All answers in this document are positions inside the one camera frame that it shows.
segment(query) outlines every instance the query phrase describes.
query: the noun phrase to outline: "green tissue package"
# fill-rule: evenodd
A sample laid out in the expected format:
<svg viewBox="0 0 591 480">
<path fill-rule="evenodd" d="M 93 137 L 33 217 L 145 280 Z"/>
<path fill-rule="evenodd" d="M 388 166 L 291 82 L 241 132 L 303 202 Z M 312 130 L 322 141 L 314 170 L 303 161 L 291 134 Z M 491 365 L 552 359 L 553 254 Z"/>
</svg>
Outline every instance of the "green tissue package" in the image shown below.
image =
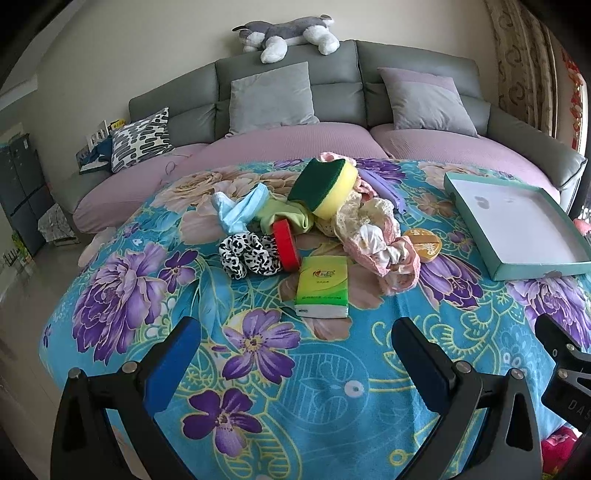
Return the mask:
<svg viewBox="0 0 591 480">
<path fill-rule="evenodd" d="M 295 297 L 295 312 L 301 317 L 347 317 L 347 258 L 331 255 L 305 257 Z"/>
</svg>

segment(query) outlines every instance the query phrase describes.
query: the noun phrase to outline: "gray sofa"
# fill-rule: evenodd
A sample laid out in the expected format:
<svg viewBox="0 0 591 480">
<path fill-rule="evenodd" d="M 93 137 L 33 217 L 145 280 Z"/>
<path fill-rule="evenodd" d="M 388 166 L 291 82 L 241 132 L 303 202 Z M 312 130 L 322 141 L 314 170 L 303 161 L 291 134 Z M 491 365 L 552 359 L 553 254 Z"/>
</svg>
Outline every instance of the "gray sofa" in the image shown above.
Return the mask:
<svg viewBox="0 0 591 480">
<path fill-rule="evenodd" d="M 130 119 L 142 119 L 168 106 L 170 140 L 176 147 L 231 140 L 222 140 L 229 129 L 231 81 L 302 61 L 309 64 L 314 112 L 319 120 L 365 129 L 392 123 L 392 110 L 378 67 L 452 77 L 479 135 L 510 148 L 537 166 L 560 192 L 562 208 L 568 211 L 572 205 L 586 159 L 484 101 L 473 60 L 418 48 L 347 40 L 329 56 L 322 56 L 317 47 L 302 45 L 290 47 L 285 59 L 275 64 L 261 64 L 257 52 L 220 59 L 131 99 Z M 105 172 L 74 175 L 56 188 L 56 200 L 68 214 L 73 214 L 84 196 L 107 176 Z"/>
</svg>

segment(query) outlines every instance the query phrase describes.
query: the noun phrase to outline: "purple strap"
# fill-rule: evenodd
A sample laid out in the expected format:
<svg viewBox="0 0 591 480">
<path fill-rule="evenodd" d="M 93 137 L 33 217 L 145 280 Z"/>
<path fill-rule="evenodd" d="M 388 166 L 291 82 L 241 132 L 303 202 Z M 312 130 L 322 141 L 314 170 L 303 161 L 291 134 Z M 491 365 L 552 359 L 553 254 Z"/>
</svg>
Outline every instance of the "purple strap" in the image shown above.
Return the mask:
<svg viewBox="0 0 591 480">
<path fill-rule="evenodd" d="M 357 171 L 359 176 L 372 186 L 380 198 L 390 200 L 398 213 L 406 212 L 406 202 L 395 187 L 371 170 L 358 167 Z"/>
</svg>

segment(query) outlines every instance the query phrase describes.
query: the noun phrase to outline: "tile floor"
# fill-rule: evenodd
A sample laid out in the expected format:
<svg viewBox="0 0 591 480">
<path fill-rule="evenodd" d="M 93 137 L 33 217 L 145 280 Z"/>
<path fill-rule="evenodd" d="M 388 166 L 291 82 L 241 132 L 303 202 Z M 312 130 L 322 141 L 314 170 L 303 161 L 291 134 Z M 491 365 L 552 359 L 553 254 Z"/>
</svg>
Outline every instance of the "tile floor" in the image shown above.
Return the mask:
<svg viewBox="0 0 591 480">
<path fill-rule="evenodd" d="M 38 479 L 49 478 L 61 392 L 37 353 L 43 326 L 78 273 L 83 245 L 46 245 L 0 301 L 0 424 Z"/>
</svg>

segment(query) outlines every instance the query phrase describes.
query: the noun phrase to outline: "black and white pillow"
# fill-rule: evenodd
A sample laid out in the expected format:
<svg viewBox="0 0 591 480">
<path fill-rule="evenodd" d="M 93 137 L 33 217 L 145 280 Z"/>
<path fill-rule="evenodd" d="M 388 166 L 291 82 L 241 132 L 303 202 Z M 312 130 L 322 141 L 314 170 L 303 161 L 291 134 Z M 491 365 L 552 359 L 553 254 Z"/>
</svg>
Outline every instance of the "black and white pillow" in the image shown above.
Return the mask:
<svg viewBox="0 0 591 480">
<path fill-rule="evenodd" d="M 149 158 L 171 151 L 168 107 L 113 132 L 111 171 L 117 173 Z"/>
</svg>

